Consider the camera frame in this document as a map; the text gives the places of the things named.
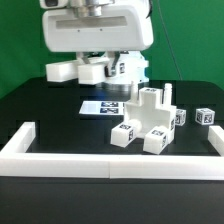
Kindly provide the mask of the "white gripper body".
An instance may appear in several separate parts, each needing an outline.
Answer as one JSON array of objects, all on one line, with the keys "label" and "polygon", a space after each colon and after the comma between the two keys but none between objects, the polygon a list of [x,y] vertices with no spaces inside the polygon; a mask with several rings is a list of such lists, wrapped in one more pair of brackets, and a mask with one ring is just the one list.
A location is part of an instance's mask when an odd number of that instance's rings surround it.
[{"label": "white gripper body", "polygon": [[132,5],[105,6],[100,17],[86,18],[72,9],[49,10],[42,21],[52,52],[142,51],[154,40],[151,19]]}]

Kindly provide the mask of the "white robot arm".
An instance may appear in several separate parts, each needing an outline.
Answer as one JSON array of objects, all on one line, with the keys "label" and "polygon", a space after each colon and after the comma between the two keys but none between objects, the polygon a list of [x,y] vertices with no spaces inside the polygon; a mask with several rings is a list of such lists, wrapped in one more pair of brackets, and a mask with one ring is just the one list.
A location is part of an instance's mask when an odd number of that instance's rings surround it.
[{"label": "white robot arm", "polygon": [[80,84],[146,82],[141,52],[153,43],[151,0],[39,0],[46,46],[76,55],[46,66],[47,79]]}]

